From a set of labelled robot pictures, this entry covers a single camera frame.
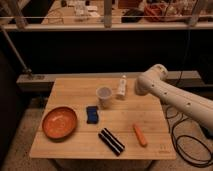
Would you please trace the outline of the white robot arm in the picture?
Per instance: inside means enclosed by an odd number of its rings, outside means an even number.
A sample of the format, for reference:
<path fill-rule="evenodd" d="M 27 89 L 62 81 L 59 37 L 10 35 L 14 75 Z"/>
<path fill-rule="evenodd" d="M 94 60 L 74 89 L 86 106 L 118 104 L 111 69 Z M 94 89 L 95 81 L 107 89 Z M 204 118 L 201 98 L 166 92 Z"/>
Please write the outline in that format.
<path fill-rule="evenodd" d="M 153 65 L 136 78 L 135 93 L 151 93 L 185 113 L 213 134 L 213 101 L 166 83 L 167 76 L 168 70 L 162 64 Z"/>

